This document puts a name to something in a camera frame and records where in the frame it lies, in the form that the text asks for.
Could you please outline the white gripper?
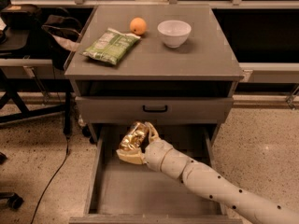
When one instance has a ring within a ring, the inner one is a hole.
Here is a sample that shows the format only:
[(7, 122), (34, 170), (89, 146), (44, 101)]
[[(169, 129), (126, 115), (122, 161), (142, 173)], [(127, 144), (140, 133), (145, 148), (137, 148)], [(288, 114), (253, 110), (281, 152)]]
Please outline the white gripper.
[(118, 149), (117, 155), (120, 160), (131, 164), (142, 165), (145, 161), (151, 170), (160, 172), (164, 157), (173, 146), (160, 139), (159, 133), (150, 122), (146, 122), (145, 125), (149, 129), (149, 145), (145, 148), (145, 154), (138, 148), (128, 151)]

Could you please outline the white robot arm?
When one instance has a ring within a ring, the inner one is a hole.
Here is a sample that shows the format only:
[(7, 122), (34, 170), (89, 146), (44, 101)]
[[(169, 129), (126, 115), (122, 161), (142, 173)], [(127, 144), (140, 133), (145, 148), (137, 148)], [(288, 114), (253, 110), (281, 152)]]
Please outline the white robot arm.
[(299, 214), (233, 185), (210, 166), (196, 161), (163, 140), (149, 122), (135, 122), (122, 138), (117, 155), (132, 164), (181, 181), (192, 193), (221, 203), (252, 224), (299, 224)]

